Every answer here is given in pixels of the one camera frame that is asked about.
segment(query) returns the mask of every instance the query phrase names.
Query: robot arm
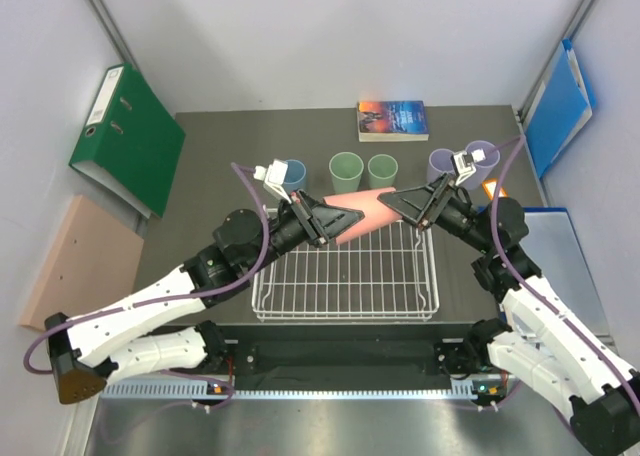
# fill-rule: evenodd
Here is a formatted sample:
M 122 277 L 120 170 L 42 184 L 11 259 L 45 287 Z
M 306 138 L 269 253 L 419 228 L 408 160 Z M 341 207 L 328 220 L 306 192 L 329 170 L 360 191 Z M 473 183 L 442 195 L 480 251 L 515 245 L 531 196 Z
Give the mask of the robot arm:
M 469 166 L 473 161 L 475 155 L 458 155 L 454 163 Z M 281 164 L 286 163 L 276 161 L 257 172 L 265 187 L 281 199 L 277 216 L 269 221 L 268 248 L 261 267 L 303 242 L 326 244 L 364 217 L 360 211 L 316 201 L 304 191 L 286 194 L 281 188 L 286 166 L 283 171 Z M 482 256 L 472 267 L 481 287 L 518 316 L 544 345 L 537 349 L 500 320 L 480 321 L 464 342 L 477 368 L 495 367 L 514 374 L 571 421 L 574 433 L 592 454 L 618 454 L 640 441 L 640 417 L 616 375 L 577 337 L 568 322 L 606 352 L 636 394 L 640 394 L 638 373 L 601 345 L 524 253 L 519 245 L 528 234 L 524 211 L 511 198 L 501 198 L 498 206 L 500 241 L 520 276 L 545 295 L 558 314 L 540 304 L 505 269 L 491 237 L 489 208 L 477 211 L 466 191 L 456 184 L 472 171 L 473 168 L 459 171 L 457 181 L 444 175 L 431 185 L 382 193 L 378 199 L 408 224 L 419 229 L 436 224 L 478 250 Z M 89 398 L 107 384 L 138 374 L 177 367 L 206 372 L 218 369 L 226 346 L 211 322 L 177 333 L 145 336 L 171 320 L 203 311 L 249 286 L 247 282 L 223 297 L 145 304 L 158 297 L 227 286 L 257 261 L 262 226 L 254 212 L 234 211 L 213 235 L 214 244 L 166 277 L 110 306 L 123 311 L 76 324 L 49 338 L 49 356 L 62 403 Z M 46 326 L 52 328 L 66 320 L 64 314 L 58 313 L 47 319 Z

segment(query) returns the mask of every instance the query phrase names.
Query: purple cup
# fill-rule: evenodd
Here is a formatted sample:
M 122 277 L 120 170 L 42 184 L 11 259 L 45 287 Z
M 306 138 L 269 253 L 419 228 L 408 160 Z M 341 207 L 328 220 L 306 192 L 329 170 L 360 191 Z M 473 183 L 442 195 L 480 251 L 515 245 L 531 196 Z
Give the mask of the purple cup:
M 429 155 L 427 183 L 433 183 L 443 173 L 454 173 L 451 156 L 453 156 L 453 151 L 444 148 L 436 149 Z
M 472 151 L 475 151 L 477 149 L 482 149 L 484 151 L 484 154 L 487 155 L 489 151 L 495 149 L 495 145 L 490 143 L 489 141 L 482 140 L 472 141 L 467 144 L 467 153 L 471 154 Z M 487 156 L 487 159 L 476 163 L 476 172 L 460 186 L 468 190 L 478 188 L 482 184 L 482 182 L 487 179 L 493 168 L 495 168 L 499 162 L 500 151 L 492 152 Z

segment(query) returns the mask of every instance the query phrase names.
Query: perforated metal strip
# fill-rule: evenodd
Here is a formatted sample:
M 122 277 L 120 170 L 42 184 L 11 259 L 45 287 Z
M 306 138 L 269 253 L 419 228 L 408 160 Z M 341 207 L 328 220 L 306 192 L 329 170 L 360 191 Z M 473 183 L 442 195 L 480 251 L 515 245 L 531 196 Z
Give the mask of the perforated metal strip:
M 127 379 L 102 392 L 109 399 L 221 399 L 224 396 L 207 394 L 204 381 L 175 379 Z M 406 391 L 236 391 L 235 399 L 247 400 L 420 400 L 420 399 L 476 399 L 471 381 L 451 381 L 451 389 Z

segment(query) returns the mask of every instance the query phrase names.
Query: binder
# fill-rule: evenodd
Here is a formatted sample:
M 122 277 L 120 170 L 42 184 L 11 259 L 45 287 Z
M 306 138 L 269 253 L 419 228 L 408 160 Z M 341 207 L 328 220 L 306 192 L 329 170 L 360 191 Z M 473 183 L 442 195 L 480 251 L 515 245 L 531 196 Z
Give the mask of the binder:
M 69 165 L 142 215 L 162 217 L 184 131 L 139 71 L 107 69 Z
M 584 127 L 596 106 L 595 96 L 568 39 L 554 55 L 525 120 L 525 135 L 541 178 Z

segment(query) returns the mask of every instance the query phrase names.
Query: green cup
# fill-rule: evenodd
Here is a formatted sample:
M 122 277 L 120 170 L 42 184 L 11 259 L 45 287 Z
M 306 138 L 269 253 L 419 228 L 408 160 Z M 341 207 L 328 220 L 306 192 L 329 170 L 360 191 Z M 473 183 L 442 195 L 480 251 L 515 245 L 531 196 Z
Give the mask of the green cup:
M 358 190 L 364 163 L 354 153 L 338 153 L 329 161 L 333 191 L 336 194 L 353 193 Z
M 388 154 L 376 154 L 369 160 L 369 187 L 371 189 L 388 188 L 398 174 L 398 162 Z

